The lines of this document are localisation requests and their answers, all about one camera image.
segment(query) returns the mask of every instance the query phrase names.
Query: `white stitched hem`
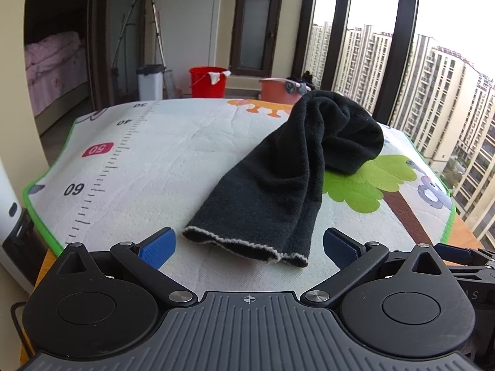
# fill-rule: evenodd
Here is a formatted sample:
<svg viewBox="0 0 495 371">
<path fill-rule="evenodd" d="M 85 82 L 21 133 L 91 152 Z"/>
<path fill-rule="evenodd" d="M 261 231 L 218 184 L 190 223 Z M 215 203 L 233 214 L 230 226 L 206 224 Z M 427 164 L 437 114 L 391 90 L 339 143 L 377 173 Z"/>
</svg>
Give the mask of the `white stitched hem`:
<svg viewBox="0 0 495 371">
<path fill-rule="evenodd" d="M 308 258 L 297 252 L 291 254 L 281 253 L 278 252 L 275 248 L 270 247 L 269 245 L 266 244 L 251 243 L 249 241 L 241 240 L 239 238 L 223 238 L 216 235 L 215 233 L 209 232 L 208 230 L 202 228 L 198 228 L 196 226 L 187 226 L 184 230 L 182 230 L 182 233 L 187 232 L 188 230 L 193 230 L 194 232 L 198 232 L 212 238 L 211 240 L 201 241 L 199 244 L 213 243 L 219 245 L 220 247 L 226 249 L 227 251 L 233 252 L 234 254 L 240 255 L 237 252 L 229 250 L 223 244 L 238 244 L 238 245 L 244 245 L 245 247 L 249 247 L 249 248 L 264 250 L 274 256 L 274 258 L 268 260 L 269 262 L 279 262 L 282 260 L 286 261 L 286 260 L 298 258 L 302 260 L 305 264 L 308 264 Z"/>
</svg>

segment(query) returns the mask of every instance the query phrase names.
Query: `green tree print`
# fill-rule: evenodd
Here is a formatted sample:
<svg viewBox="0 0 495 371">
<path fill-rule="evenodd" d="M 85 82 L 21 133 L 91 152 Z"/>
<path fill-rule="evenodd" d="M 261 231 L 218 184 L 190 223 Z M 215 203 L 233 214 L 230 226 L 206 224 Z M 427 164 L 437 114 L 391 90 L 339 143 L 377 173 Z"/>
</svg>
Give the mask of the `green tree print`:
<svg viewBox="0 0 495 371">
<path fill-rule="evenodd" d="M 418 177 L 407 164 L 408 160 L 403 155 L 382 155 L 363 164 L 355 174 L 325 172 L 323 193 L 336 202 L 346 202 L 352 210 L 363 214 L 378 210 L 384 200 L 416 244 L 431 244 L 399 191 L 405 181 Z"/>
</svg>

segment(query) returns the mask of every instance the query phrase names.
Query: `window frame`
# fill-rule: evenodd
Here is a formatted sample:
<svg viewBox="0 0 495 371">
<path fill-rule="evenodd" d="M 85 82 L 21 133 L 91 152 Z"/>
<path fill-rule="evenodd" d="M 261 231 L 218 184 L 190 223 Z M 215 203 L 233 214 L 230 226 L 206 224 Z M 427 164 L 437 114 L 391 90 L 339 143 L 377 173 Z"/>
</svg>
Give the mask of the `window frame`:
<svg viewBox="0 0 495 371">
<path fill-rule="evenodd" d="M 229 68 L 232 75 L 256 76 L 266 78 L 271 76 L 273 68 L 273 58 L 275 55 L 275 45 L 277 42 L 277 32 L 280 19 L 282 0 L 270 0 L 268 8 L 268 19 L 265 31 L 265 41 L 263 43 L 262 69 L 242 67 L 241 45 L 244 20 L 244 7 L 246 0 L 236 0 L 234 11 L 234 23 L 232 25 L 232 41 L 230 46 Z"/>
<path fill-rule="evenodd" d="M 301 5 L 299 30 L 291 73 L 295 78 L 300 78 L 304 70 L 306 48 L 311 31 L 315 3 L 316 0 L 303 0 Z M 399 0 L 398 2 L 394 36 L 390 43 L 383 82 L 380 86 L 373 111 L 373 118 L 383 124 L 390 122 L 395 101 L 402 86 L 409 51 L 414 38 L 418 4 L 419 0 Z M 323 90 L 332 90 L 337 81 L 336 74 L 343 56 L 342 46 L 345 40 L 350 7 L 351 0 L 336 0 L 327 59 L 321 80 L 321 89 Z"/>
</svg>

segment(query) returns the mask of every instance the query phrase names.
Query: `sky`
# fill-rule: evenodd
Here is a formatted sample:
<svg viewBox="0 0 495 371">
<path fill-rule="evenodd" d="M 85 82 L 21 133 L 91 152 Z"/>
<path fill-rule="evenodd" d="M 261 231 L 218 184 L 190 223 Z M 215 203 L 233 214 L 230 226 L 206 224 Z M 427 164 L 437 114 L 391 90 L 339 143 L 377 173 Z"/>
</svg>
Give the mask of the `sky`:
<svg viewBox="0 0 495 371">
<path fill-rule="evenodd" d="M 348 28 L 374 26 L 394 31 L 398 0 L 351 0 Z M 313 22 L 333 21 L 335 0 L 316 0 Z M 495 0 L 419 0 L 415 33 L 462 54 L 495 78 Z"/>
</svg>

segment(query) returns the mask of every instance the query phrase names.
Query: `white device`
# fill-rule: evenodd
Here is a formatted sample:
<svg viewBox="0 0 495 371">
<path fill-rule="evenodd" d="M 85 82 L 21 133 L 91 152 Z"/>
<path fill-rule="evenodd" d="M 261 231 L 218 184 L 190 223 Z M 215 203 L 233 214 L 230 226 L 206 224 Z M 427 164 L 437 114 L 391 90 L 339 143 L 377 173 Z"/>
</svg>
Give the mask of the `white device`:
<svg viewBox="0 0 495 371">
<path fill-rule="evenodd" d="M 3 243 L 7 238 L 18 237 L 21 233 L 22 227 L 19 227 L 19 223 L 21 222 L 22 214 L 22 207 L 12 189 L 2 162 L 0 162 L 0 264 L 25 291 L 31 293 L 33 284 L 29 282 L 3 247 Z"/>
</svg>

